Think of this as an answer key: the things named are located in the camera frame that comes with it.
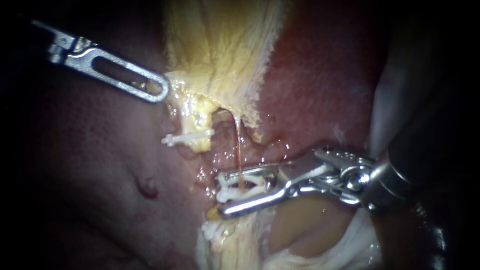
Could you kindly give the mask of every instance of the white clip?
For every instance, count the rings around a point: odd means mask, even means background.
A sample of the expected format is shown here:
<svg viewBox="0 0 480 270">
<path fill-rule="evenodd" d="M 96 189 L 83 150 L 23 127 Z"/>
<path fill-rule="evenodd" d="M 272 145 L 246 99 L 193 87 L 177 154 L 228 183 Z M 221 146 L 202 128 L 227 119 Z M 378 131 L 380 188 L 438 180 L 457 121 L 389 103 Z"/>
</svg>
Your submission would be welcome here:
<svg viewBox="0 0 480 270">
<path fill-rule="evenodd" d="M 161 143 L 167 145 L 168 147 L 173 147 L 176 144 L 184 143 L 196 139 L 201 139 L 205 137 L 212 137 L 215 135 L 214 129 L 207 129 L 204 131 L 199 131 L 195 133 L 189 133 L 185 135 L 174 136 L 173 134 L 168 134 L 165 138 L 161 139 Z"/>
</svg>

